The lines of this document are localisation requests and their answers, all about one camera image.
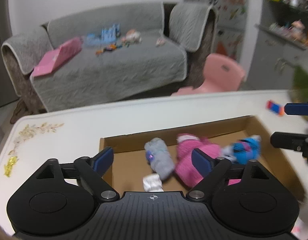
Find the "cardboard box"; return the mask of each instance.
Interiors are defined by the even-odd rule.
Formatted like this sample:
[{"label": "cardboard box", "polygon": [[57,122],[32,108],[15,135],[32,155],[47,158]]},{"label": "cardboard box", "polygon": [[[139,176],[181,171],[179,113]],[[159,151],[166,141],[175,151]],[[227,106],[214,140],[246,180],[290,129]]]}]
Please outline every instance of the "cardboard box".
[{"label": "cardboard box", "polygon": [[[172,129],[114,136],[100,139],[100,151],[107,146],[114,149],[114,162],[103,179],[122,196],[124,191],[144,191],[143,177],[153,171],[145,158],[144,145],[155,137],[165,141],[168,150],[177,163],[176,137],[179,133],[191,133],[208,137],[211,142],[224,147],[251,135],[260,135],[261,156],[258,161],[299,200],[304,199],[304,189],[280,149],[270,144],[270,134],[255,116],[243,116],[216,122],[177,127]],[[163,183],[164,191],[183,191],[189,188],[175,175]]]}]

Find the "sofa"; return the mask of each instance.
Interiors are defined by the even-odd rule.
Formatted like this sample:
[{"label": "sofa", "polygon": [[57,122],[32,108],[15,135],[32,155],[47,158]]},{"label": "sofa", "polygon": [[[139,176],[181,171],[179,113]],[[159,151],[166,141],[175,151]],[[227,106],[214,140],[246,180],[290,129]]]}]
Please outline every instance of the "sofa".
[{"label": "sofa", "polygon": [[[31,73],[44,54],[77,36],[115,23],[124,35],[141,32],[142,42],[97,57],[85,48],[52,74]],[[16,94],[29,112],[58,111],[119,101],[170,84],[199,87],[215,40],[217,11],[202,3],[137,3],[68,15],[21,33],[2,45]],[[158,38],[166,43],[156,46]]]}]

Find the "pink chair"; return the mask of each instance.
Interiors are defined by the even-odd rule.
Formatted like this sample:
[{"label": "pink chair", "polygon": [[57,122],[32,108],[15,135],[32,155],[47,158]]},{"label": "pink chair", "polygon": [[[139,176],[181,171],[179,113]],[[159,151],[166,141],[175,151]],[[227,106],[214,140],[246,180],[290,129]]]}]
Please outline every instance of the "pink chair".
[{"label": "pink chair", "polygon": [[203,75],[205,81],[199,88],[180,88],[172,96],[237,91],[245,77],[245,71],[231,58],[212,53],[206,59]]}]

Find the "pink folder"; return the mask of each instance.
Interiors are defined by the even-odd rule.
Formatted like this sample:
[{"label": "pink folder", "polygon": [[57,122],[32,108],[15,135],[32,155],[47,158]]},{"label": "pink folder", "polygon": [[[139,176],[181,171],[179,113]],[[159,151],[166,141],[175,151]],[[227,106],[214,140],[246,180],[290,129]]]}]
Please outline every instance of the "pink folder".
[{"label": "pink folder", "polygon": [[82,41],[79,37],[66,41],[57,49],[45,53],[40,63],[34,67],[32,76],[38,77],[52,73],[52,71],[60,68],[64,62],[73,58],[81,50]]}]

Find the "gold floral decoration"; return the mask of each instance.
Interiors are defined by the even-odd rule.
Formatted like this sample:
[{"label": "gold floral decoration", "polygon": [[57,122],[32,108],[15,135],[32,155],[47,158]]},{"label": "gold floral decoration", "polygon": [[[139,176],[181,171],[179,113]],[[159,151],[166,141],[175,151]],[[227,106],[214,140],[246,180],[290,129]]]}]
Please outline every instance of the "gold floral decoration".
[{"label": "gold floral decoration", "polygon": [[16,162],[19,160],[18,158],[18,148],[20,145],[29,139],[33,138],[35,135],[39,133],[55,133],[56,129],[59,127],[62,127],[64,123],[61,124],[47,124],[46,122],[43,123],[41,126],[35,126],[34,125],[26,125],[25,128],[19,132],[19,136],[16,137],[14,140],[14,148],[9,152],[9,155],[11,156],[8,160],[8,163],[4,165],[4,175],[7,177],[11,176],[11,171],[13,166],[16,164]]}]

